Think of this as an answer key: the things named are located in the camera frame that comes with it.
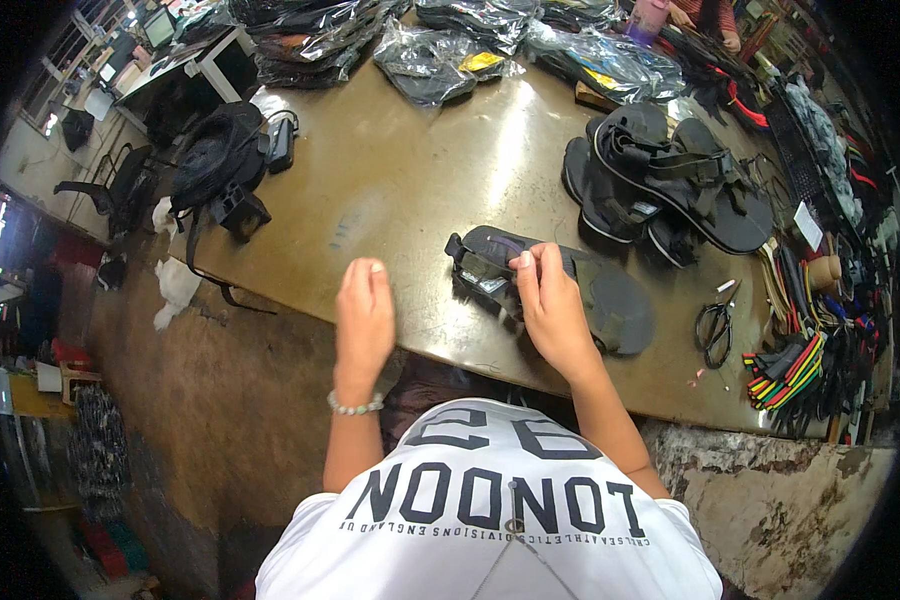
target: striped shirt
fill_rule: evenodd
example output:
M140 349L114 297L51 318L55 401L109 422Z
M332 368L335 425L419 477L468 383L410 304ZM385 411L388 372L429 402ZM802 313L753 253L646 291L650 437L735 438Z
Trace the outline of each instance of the striped shirt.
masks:
M737 33L737 22L733 18L733 8L731 0L717 0L719 3L719 17L717 18L717 27L722 32ZM696 25L700 20L700 8L704 6L704 0L672 0L672 3L678 6L687 17Z

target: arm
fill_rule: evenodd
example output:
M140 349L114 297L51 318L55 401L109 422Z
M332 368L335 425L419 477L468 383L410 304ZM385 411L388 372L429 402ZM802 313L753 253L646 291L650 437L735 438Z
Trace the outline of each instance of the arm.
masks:
M537 244L510 262L530 340L570 384L580 433L652 498L670 498L593 343L577 282L556 244Z
M729 0L720 0L718 7L720 16L717 22L720 26L720 34L723 36L723 47L736 54L740 52L740 34L737 33L737 21L733 18L733 8Z
M690 15L687 14L686 10L677 6L676 2L670 3L670 21L681 29L697 30L697 25L690 18Z
M394 300L383 263L357 258L336 295L336 402L357 407L372 401L373 384L394 349ZM384 458L376 411L333 414L323 465L323 490L339 494L357 475Z

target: woman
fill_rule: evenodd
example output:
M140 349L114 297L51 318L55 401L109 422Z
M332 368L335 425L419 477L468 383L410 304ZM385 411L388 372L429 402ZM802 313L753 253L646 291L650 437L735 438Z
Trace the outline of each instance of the woman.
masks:
M722 40L727 52L740 52L740 34L730 0L672 0L670 20L677 27Z
M372 388L394 347L394 303L383 264L358 258L336 297L324 493L296 508L257 598L720 597L686 507L604 369L560 248L538 244L510 267L582 437L535 410L463 398L423 414L384 457Z

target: fluorescent light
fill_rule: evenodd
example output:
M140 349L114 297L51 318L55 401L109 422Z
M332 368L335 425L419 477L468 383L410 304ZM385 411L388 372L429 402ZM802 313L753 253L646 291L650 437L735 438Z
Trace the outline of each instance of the fluorescent light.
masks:
M54 126L57 125L57 122L59 120L60 120L60 118L57 116L57 114L55 112L51 112L49 114L49 117L47 118L47 125L45 125L44 129L43 129L43 137L44 138L50 137L50 132L54 129Z

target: paper label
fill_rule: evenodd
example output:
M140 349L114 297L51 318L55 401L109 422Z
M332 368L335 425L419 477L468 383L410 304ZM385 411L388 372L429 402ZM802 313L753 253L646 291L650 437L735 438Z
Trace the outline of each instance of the paper label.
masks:
M470 54L463 59L459 68L463 71L479 71L489 66L494 66L504 60L503 56L491 54L490 52L480 52L480 54Z
M800 230L800 233L803 234L803 238L807 241L807 244L810 244L810 248L813 252L816 252L817 248L820 247L821 241L824 239L824 232L821 231L817 222L813 220L813 216L811 216L810 210L807 209L805 202L801 202L800 206L796 209L796 214L793 215L793 222L796 223L796 227Z
M634 208L634 210L639 210L640 212L647 215L648 217L650 215L654 214L655 212L657 212L658 210L660 210L653 204L650 204L649 202L645 202L641 199L638 199L636 202L633 203L633 208Z
M586 71L586 74L592 77L595 82L597 82L607 90L616 90L617 86L619 86L619 83L617 83L617 79L612 78L610 75L597 73L593 69L590 69L586 66L583 67L583 70Z
M501 285L507 283L507 280L503 277L497 277L496 279L489 279L485 281L480 281L480 277L473 274L469 270L460 269L459 276L464 278L470 283L475 283L479 285L484 292L487 294L492 294L495 292Z

